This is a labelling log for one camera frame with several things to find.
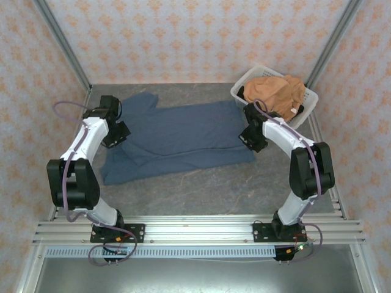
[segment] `marble surface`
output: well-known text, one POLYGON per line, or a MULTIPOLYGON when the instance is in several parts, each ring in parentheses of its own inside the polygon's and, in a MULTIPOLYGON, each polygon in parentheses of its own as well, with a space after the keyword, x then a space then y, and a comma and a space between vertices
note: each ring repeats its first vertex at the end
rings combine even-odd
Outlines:
MULTIPOLYGON (((232 84, 95 85, 89 107, 97 107, 101 95, 125 99, 143 91, 159 95, 158 107, 210 103, 232 99, 231 87, 232 84)), ((312 138, 308 122, 298 130, 312 138)), ((289 194, 290 160, 272 142, 255 155, 257 160, 251 163, 104 186, 99 169, 106 159, 106 149, 99 147, 93 168, 101 184, 102 198, 123 215, 272 214, 289 194)), ((330 196, 326 194, 309 212, 332 211, 330 196)))

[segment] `wall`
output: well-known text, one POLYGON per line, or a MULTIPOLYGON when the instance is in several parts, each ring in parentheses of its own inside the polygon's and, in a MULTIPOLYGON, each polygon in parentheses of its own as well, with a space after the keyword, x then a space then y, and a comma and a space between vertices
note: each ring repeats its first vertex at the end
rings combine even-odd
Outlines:
POLYGON ((364 1, 318 81, 316 117, 350 217, 365 220, 391 288, 391 5, 364 1))
MULTIPOLYGON (((0 292, 14 292, 37 221, 49 214, 46 163, 69 146, 75 126, 53 102, 84 90, 31 0, 0 5, 0 292)), ((75 116, 75 109, 64 109, 75 116)))
POLYGON ((93 84, 307 79, 348 0, 48 0, 93 84))

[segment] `black mounting plate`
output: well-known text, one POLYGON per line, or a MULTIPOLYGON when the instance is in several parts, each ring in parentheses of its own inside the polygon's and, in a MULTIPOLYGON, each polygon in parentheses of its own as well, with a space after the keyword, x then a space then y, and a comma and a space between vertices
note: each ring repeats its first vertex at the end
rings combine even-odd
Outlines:
MULTIPOLYGON (((123 229, 132 232, 137 239, 137 243, 144 243, 145 224, 125 224, 123 229)), ((113 238, 108 239, 97 234, 93 235, 93 233, 91 233, 90 242, 91 243, 116 243, 116 242, 119 243, 122 241, 124 236, 126 236, 126 233, 123 233, 121 236, 121 240, 117 241, 116 239, 113 238)), ((134 243, 134 238, 127 237, 122 241, 122 243, 134 243)))
MULTIPOLYGON (((291 229, 289 236, 284 239, 278 239, 271 223, 254 223, 252 224, 252 235, 254 237, 254 242, 295 242, 295 234, 307 234, 305 228, 299 225, 293 225, 291 226, 291 229)), ((307 237, 298 236, 298 242, 307 242, 307 237)))

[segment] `orange cloth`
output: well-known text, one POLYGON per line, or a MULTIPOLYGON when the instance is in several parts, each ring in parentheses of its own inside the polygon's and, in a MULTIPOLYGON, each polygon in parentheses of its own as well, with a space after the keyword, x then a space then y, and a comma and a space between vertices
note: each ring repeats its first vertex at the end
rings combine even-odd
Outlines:
POLYGON ((255 99, 265 102, 269 112, 277 112, 286 122, 291 120, 303 103, 305 86, 301 79, 286 75, 253 78, 244 86, 244 99, 253 103, 255 99))

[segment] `metal floor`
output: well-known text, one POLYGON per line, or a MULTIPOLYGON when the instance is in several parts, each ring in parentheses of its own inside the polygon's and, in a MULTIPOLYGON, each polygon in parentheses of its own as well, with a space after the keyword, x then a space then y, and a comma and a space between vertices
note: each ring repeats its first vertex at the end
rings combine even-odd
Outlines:
MULTIPOLYGON (((233 99, 231 88, 232 84, 94 85, 88 106, 97 107, 101 95, 125 99, 143 91, 159 95, 158 107, 210 103, 233 99)), ((312 138, 307 121, 298 131, 312 138)), ((255 162, 168 174, 118 186, 102 184, 99 169, 106 159, 105 152, 103 147, 98 149, 93 168, 102 198, 123 215, 272 214, 290 191, 289 158, 273 143, 256 154, 255 162)), ((320 198, 309 212, 333 212, 330 196, 320 198)))
POLYGON ((362 292, 349 245, 324 246, 314 258, 290 265, 246 261, 253 262, 134 258, 119 266, 94 267, 87 259, 45 259, 35 292, 362 292))

